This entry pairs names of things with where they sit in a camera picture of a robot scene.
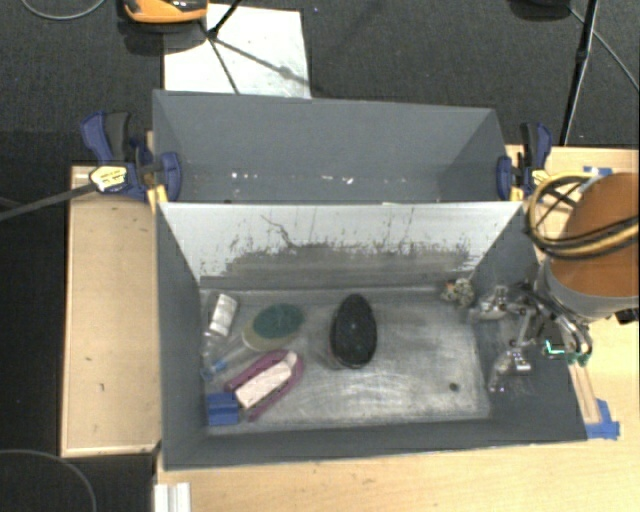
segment gray box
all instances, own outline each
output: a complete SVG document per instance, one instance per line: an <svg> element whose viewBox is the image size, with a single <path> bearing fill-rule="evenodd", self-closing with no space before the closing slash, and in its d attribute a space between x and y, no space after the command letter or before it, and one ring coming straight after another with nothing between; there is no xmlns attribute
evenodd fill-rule
<svg viewBox="0 0 640 512"><path fill-rule="evenodd" d="M153 128L180 201L498 199L490 109L154 91Z"/></svg>
<svg viewBox="0 0 640 512"><path fill-rule="evenodd" d="M478 154L467 153L480 137L473 134L493 123L495 114L470 115L477 121L475 129L465 129L457 116L466 117L469 109L415 107L422 114L441 109L439 126L449 123L450 136L465 132L466 142L449 140L448 149L441 148L447 144L433 142L439 130L427 138L433 144L410 130L410 140L402 141L402 156L394 153L398 159L392 172L385 166L396 160L373 147L379 134L352 115L361 106L352 102L337 109L339 102L322 102L327 110L319 109L318 114L321 119L326 119L323 112L334 116L324 126L340 125L338 133L367 128L355 130L355 146L347 147L331 130L304 131L304 126L317 128L318 117L308 111L316 108L315 101L245 102L174 93L156 94L155 101L156 149L178 152L185 172L181 197L206 199L161 204L157 216L166 469L585 438L564 362L546 360L536 352L530 376L518 377L504 393L488 393L491 365L506 349L506 340L515 337L517 324L511 319L469 324L464 310L439 299L448 279L471 277L476 293L482 295L498 284L522 281L537 267L533 247L523 234L520 206L481 202L495 195L495 162L489 166L495 155L485 153L487 169L482 173L481 167L455 164ZM364 111L393 112L393 107L367 104ZM391 123L396 135L403 132L407 119L413 119L414 128L424 123L426 118L418 121L421 116L414 117L408 106L397 107L403 113L383 116L396 116ZM299 120L290 130L290 123L278 121L280 108L285 108L289 121L296 119L296 112L306 121ZM255 109L271 111L264 114L271 116L270 130L262 131L269 123L262 114L251 114ZM338 112L349 115L342 118ZM428 125L421 130L429 131ZM256 142L260 133L263 138ZM313 142L308 151L300 150L311 133L326 137L326 146ZM440 156L425 158L422 151ZM373 170L358 162L367 162ZM259 163L260 176L276 188L262 189L252 181L260 182L260 177L244 174L240 185L233 181L240 179L230 174L236 172L231 171L234 166L248 169ZM297 166L305 171L298 172ZM315 179L319 172L346 177L347 170L355 177L351 184ZM415 186L403 188L381 178L396 171L412 176ZM457 178L448 176L456 172ZM326 187L323 181L329 182ZM234 195L236 186L239 192ZM350 190L356 191L353 197ZM281 201L273 200L274 191L279 191L275 199ZM220 204L229 198L232 204ZM199 347L202 297L210 290L240 299L234 324L242 324L242 315L250 317L261 301L281 297L315 305L322 313L309 317L305 336L292 346L305 360L302 381L255 424L206 425ZM326 342L326 323L340 297L353 291L371 299L380 327L378 351L362 370L329 370L318 356Z"/></svg>

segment green sponge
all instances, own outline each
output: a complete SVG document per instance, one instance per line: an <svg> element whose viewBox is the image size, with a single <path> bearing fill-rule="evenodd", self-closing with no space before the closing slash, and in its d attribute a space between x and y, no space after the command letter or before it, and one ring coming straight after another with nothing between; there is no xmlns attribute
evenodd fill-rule
<svg viewBox="0 0 640 512"><path fill-rule="evenodd" d="M242 340L253 350L268 352L289 343L304 322L302 310L292 304L263 309L242 330Z"/></svg>

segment clamp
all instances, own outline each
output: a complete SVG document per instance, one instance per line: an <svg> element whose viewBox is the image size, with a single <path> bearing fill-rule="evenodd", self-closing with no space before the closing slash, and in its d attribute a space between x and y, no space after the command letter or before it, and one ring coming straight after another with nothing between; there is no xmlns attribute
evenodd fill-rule
<svg viewBox="0 0 640 512"><path fill-rule="evenodd" d="M182 183L178 155L163 153L154 162L144 142L129 139L129 118L128 112L98 111L80 123L84 145L99 164L90 175L91 181L102 194L119 194L143 202L149 188L162 184L169 201L175 201Z"/></svg>
<svg viewBox="0 0 640 512"><path fill-rule="evenodd" d="M529 197L536 188L536 182L546 177L544 165L551 154L551 131L542 123L522 123L520 131L524 154L518 153L518 166L513 166L510 157L502 156L496 167L498 196L504 201L520 201Z"/></svg>

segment pink object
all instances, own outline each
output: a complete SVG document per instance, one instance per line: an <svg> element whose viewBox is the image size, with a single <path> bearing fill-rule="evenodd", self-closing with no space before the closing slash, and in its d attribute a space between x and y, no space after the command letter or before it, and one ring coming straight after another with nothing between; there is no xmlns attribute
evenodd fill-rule
<svg viewBox="0 0 640 512"><path fill-rule="evenodd" d="M284 360L287 354L289 354L288 350L274 350L272 352L268 352L251 366L249 366L246 370L240 373L240 375L227 381L224 384L224 390L227 392L234 392L240 386L255 378L260 373ZM273 391L251 409L248 409L247 420L257 420L269 407L271 407L283 396L285 396L300 381L303 372L304 364L302 362L302 358L298 354L296 354L296 362L291 369L291 377L283 386Z"/></svg>

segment gray bin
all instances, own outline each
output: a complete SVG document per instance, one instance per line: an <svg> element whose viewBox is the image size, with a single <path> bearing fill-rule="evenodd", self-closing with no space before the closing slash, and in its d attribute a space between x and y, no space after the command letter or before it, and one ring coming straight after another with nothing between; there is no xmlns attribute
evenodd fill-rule
<svg viewBox="0 0 640 512"><path fill-rule="evenodd" d="M378 135L373 137L366 124L358 131L360 149L353 150L351 156L343 155L347 160L352 158L349 167L354 182L341 181L337 187L329 183L328 188L322 188L324 181L330 180L314 181L313 174L321 172L320 167L313 167L322 160L318 156L321 145L314 145L310 153L289 148L291 158L283 158L272 146L279 137L280 124L265 133L270 142L264 146L258 143L259 150L242 135L247 134L247 125L262 123L260 116L252 120L247 105L260 104L258 111L274 104L286 105L291 108L289 118L295 118L299 109L305 117L305 109L315 106L300 100L250 98L245 104L236 97L173 94L155 97L154 122L158 126L154 128L160 134L156 135L156 149L178 152L185 171L183 199L203 201L208 196L208 200L162 204L157 216L162 450L166 469L585 438L565 363L536 355L535 371L530 376L520 377L504 393L488 393L491 365L505 350L506 341L516 337L515 321L470 324L464 310L439 299L448 279L471 277L477 294L482 295L497 284L522 281L537 266L531 243L523 234L521 208L513 203L480 202L490 199L485 194L493 194L493 168L480 179L481 166L464 167L459 172L466 173L471 181L458 178L457 186L452 182L439 187L438 183L449 179L446 169L458 169L442 160L430 170L424 171L423 167L422 175L415 174L415 180L425 181L422 187L386 188L389 183L385 178L376 178L357 189L356 201L346 201L340 189L349 190L358 176L360 181L368 176L357 167L356 157L362 156L367 144ZM177 105L185 98L193 98L198 108L191 108L187 101L179 109ZM327 103L332 115L336 115L334 107L338 104ZM347 102L341 111L357 110L359 106L362 104ZM365 110L392 107L367 104ZM398 133L407 118L417 122L420 117L406 107L398 106L404 114L396 112L394 129ZM441 107L415 108L422 113L440 109L445 118L450 114ZM192 124L182 117L187 112L195 116ZM221 128L229 128L233 112L243 119L236 119L237 126L229 132L236 137L224 135L226 130ZM494 114L485 112L484 122L487 116ZM313 124L317 118L311 116L309 122ZM340 122L343 129L348 128L347 119ZM289 137L293 134L287 126L285 123L282 129ZM467 133L476 133L477 129ZM234 150L227 147L227 153L221 150L223 156L215 157L214 148L232 144L231 139L236 141ZM339 138L329 139L330 148L340 144ZM403 152L420 153L430 147L416 140L414 137L412 144L403 146ZM450 155L464 153L474 143L458 140L455 144L458 149ZM251 181L260 178L243 177L247 185L239 188L232 204L221 204L234 190L230 180L237 175L234 178L229 173L234 162L242 160L243 165L249 165L249 158L256 163L261 161L260 151L269 148L272 153L263 160L266 163L262 169L269 176L268 182L285 188L286 193L279 197L282 201L267 202L264 191ZM381 154L380 148L371 152ZM332 162L331 173L340 176L346 167L336 155L333 159L325 155L322 161L325 165ZM363 158L369 164L376 161L366 160L366 155ZM420 165L426 165L429 159L424 155L400 157L396 169L408 175L408 169L418 165L421 158ZM303 179L295 166L305 163L311 166L307 168L311 174ZM374 174L380 176L381 169ZM468 188L473 176L477 187ZM475 198L460 196L470 189L475 190ZM393 204L380 204L382 198ZM476 201L424 204L437 199ZM199 347L203 297L211 290L240 298L239 316L250 315L252 308L264 301L281 297L322 312L292 346L307 366L302 381L254 424L206 426L206 387L199 376ZM354 291L371 299L380 324L378 351L365 369L330 370L318 356L326 342L323 322L328 321L339 298Z"/></svg>

